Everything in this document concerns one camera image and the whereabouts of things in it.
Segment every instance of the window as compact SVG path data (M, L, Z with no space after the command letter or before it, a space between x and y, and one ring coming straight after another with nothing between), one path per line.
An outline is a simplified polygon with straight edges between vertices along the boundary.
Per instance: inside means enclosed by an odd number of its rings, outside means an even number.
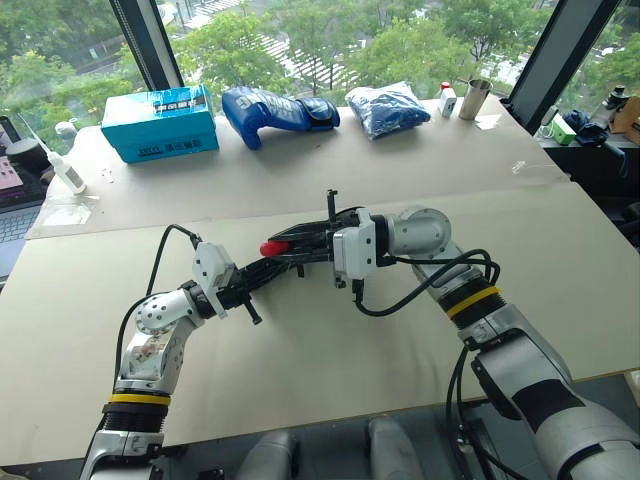
M623 0L556 105L591 115L616 85L640 95L640 3Z
M508 95L557 0L156 0L185 83L344 104L360 85L489 78Z
M0 0L0 115L64 153L58 122L102 120L105 100L145 84L107 0Z

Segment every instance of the metal cup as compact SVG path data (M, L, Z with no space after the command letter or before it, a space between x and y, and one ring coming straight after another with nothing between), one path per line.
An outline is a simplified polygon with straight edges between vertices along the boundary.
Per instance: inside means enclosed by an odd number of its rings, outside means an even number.
M471 80L458 117L463 120L473 120L476 118L480 107L482 107L492 88L493 85L487 80Z

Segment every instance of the yellow ring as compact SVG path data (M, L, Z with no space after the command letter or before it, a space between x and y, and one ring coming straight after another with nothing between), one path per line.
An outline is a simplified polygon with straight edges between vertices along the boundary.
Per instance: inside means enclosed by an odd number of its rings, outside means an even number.
M109 403L152 403L154 405L168 406L171 403L169 397L159 397L157 395L140 395L134 393L114 393L109 398Z
M480 290L447 310L447 315L449 315L449 318L453 318L465 308L469 308L474 303L479 302L483 298L487 298L489 295L493 295L494 293L500 293L500 290L497 287L487 287L484 290Z

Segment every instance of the grey pad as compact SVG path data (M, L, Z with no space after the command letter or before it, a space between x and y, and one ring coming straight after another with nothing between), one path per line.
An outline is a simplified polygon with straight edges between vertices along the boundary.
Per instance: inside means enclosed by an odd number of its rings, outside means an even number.
M236 480L291 480L295 447L286 430L267 433L242 462Z
M389 417L369 423L371 472L374 480L425 480L413 444Z

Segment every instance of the beige tabletop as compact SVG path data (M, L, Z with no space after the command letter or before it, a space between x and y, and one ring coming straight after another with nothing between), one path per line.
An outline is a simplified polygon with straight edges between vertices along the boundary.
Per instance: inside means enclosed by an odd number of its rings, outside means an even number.
M85 128L69 158L87 190L73 197L54 180L29 238L317 210L328 188L360 205L568 181L496 97L479 113L497 119L484 130L456 112L442 118L437 101L425 105L431 121L375 141L342 108L333 131L261 129L258 151L216 117L219 151L133 165L99 127ZM76 217L86 223L60 225Z
M464 248L485 248L499 287L557 348L575 378L640 365L637 252L575 184L368 205L438 208ZM349 206L339 202L339 207ZM270 234L324 211L214 220L189 227L242 266ZM111 387L121 317L145 290L162 228L30 240L0 296L0 465L84 454ZM191 278L192 249L167 244L157 290ZM416 285L408 266L367 280L382 308ZM187 342L166 421L166 444L441 403L461 344L427 295L398 313L365 317L328 265L294 272L215 317ZM467 369L465 398L481 389Z

